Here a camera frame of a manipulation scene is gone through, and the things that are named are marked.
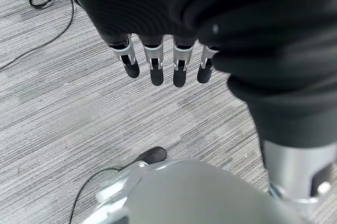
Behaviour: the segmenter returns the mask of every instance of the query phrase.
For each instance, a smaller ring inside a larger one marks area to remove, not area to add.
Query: metal joint
[[[213,56],[219,51],[210,49],[208,46],[204,46],[201,54],[201,68],[205,69],[206,68],[206,63],[208,59],[212,59]]]
[[[125,65],[125,63],[122,60],[122,56],[127,55],[131,65],[134,65],[136,63],[136,56],[135,56],[135,51],[133,49],[133,44],[131,41],[131,35],[127,36],[127,47],[123,48],[123,49],[115,49],[112,47],[112,50],[114,51],[114,54],[116,56],[118,56],[118,58],[120,59],[120,61]]]
[[[158,69],[159,70],[162,69],[163,59],[164,59],[163,43],[161,43],[158,47],[144,46],[144,52],[145,52],[146,60],[151,70],[153,70],[152,60],[158,60]]]

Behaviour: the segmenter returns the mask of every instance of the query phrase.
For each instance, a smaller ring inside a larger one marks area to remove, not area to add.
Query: robotic hand
[[[144,45],[152,83],[163,82],[162,36],[174,41],[174,79],[185,83],[196,39],[197,79],[229,72],[260,138],[271,195],[312,208],[329,192],[337,156],[337,0],[79,0],[130,77],[130,33]]]

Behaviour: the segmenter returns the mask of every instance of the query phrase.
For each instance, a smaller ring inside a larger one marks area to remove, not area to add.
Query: gray carpet
[[[69,0],[45,9],[27,0],[0,0],[0,65],[57,35],[67,24]],[[127,164],[161,145],[170,159],[193,158],[219,166],[267,189],[253,121],[227,89],[227,75],[196,80],[197,43],[186,85],[173,85],[172,40],[164,42],[164,83],[151,84],[141,43],[133,35],[141,69],[129,78],[76,6],[70,29],[0,72],[0,223],[67,223],[83,182],[99,169]],[[75,209],[80,223],[95,206],[89,183]],[[333,193],[312,216],[337,223],[337,171]]]

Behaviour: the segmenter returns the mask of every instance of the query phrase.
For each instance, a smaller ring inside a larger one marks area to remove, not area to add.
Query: robot finger
[[[187,67],[189,65],[195,38],[173,36],[173,84],[182,87],[186,81]]]
[[[219,50],[217,46],[204,46],[197,75],[198,82],[207,83],[210,80],[212,70],[214,69],[212,58]]]
[[[108,43],[114,54],[123,63],[126,73],[129,77],[137,78],[140,70],[133,49],[131,34],[122,34],[113,37],[113,42]]]
[[[146,61],[150,67],[151,81],[154,85],[160,86],[164,81],[163,74],[163,36],[139,35],[146,56]]]

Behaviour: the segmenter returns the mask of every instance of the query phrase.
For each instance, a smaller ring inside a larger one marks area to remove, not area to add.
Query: black fingertip
[[[125,67],[125,71],[128,74],[129,77],[131,78],[137,78],[139,76],[139,66],[138,62],[136,60],[135,64],[127,64]]]
[[[154,85],[160,86],[164,81],[163,69],[158,69],[158,66],[154,66],[152,70],[150,70],[151,81]]]
[[[176,87],[182,87],[184,86],[186,81],[186,71],[183,71],[183,69],[179,68],[179,70],[174,70],[173,73],[173,84]]]
[[[225,71],[225,63],[224,63],[224,57],[222,56],[221,52],[216,53],[212,58],[214,68],[216,68],[219,71]]]
[[[199,71],[197,75],[197,80],[200,83],[207,83],[212,75],[212,67],[211,66],[206,66],[206,68],[202,68],[201,65],[199,66]]]

